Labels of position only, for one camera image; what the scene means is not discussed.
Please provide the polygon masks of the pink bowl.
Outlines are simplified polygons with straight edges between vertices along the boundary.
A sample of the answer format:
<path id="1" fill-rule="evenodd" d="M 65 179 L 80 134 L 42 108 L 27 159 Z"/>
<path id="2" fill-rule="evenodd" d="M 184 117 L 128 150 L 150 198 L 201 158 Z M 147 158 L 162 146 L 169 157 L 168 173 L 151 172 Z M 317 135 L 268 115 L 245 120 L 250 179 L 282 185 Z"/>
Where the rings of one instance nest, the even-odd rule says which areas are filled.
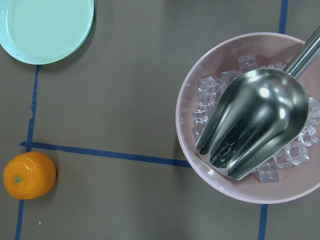
<path id="1" fill-rule="evenodd" d="M 176 104 L 175 122 L 182 151 L 195 172 L 217 191 L 240 201 L 255 204 L 277 204 L 301 198 L 320 187 L 320 146 L 310 146 L 309 161 L 282 168 L 278 182 L 261 183 L 253 173 L 239 181 L 220 175 L 197 153 L 196 140 L 204 125 L 194 123 L 193 112 L 198 108 L 200 79 L 238 70 L 241 56 L 255 54 L 258 66 L 277 62 L 288 63 L 303 47 L 298 38 L 272 32 L 249 33 L 228 39 L 210 49 L 187 74 Z"/>

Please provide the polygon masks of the metal ice scoop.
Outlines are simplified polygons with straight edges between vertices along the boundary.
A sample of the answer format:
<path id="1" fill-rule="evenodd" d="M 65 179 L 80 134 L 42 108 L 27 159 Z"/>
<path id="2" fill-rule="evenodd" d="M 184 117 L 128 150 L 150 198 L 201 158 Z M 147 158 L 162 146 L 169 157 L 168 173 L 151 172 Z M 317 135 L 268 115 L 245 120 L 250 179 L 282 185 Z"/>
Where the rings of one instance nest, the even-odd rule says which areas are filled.
<path id="1" fill-rule="evenodd" d="M 309 115 L 299 77 L 320 53 L 316 30 L 284 69 L 263 67 L 225 90 L 196 143 L 219 174 L 239 181 L 290 143 Z"/>

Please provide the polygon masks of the orange fruit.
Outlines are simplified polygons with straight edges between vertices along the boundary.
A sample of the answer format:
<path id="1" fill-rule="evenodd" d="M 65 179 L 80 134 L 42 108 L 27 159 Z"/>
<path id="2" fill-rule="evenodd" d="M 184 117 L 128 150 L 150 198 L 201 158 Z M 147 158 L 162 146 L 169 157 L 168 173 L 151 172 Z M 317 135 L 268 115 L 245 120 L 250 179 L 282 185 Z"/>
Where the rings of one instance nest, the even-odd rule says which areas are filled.
<path id="1" fill-rule="evenodd" d="M 32 200 L 47 194 L 56 177 L 54 162 L 43 153 L 30 151 L 9 161 L 2 179 L 9 195 L 19 200 Z"/>

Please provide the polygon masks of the green plate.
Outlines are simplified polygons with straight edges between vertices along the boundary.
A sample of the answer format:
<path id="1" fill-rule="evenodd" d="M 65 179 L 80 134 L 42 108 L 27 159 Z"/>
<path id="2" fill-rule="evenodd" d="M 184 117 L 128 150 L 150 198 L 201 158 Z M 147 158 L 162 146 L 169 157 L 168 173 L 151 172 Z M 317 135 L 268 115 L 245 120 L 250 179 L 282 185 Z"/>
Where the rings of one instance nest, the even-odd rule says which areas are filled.
<path id="1" fill-rule="evenodd" d="M 2 0 L 0 45 L 26 64 L 63 60 L 88 37 L 94 6 L 92 0 Z"/>

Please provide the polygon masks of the ice cubes in bowl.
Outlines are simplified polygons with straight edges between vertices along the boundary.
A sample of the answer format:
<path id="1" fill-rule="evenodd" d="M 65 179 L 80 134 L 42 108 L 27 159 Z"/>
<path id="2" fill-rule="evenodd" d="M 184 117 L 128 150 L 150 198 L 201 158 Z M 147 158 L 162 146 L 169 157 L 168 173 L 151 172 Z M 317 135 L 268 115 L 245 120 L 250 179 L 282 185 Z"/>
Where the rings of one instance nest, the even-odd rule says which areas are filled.
<path id="1" fill-rule="evenodd" d="M 197 110 L 192 114 L 194 123 L 203 124 L 203 132 L 223 93 L 237 77 L 260 68 L 283 70 L 285 67 L 286 64 L 282 62 L 258 66 L 256 55 L 251 53 L 238 58 L 238 69 L 223 71 L 220 78 L 212 76 L 201 78 L 197 89 Z M 294 167 L 309 160 L 307 149 L 320 142 L 320 102 L 312 96 L 308 96 L 308 100 L 309 114 L 301 132 L 285 147 L 249 174 L 258 172 L 262 182 L 276 181 L 277 169 Z M 195 144 L 197 144 L 202 132 L 198 135 Z M 199 157 L 212 168 L 205 158 L 200 155 Z"/>

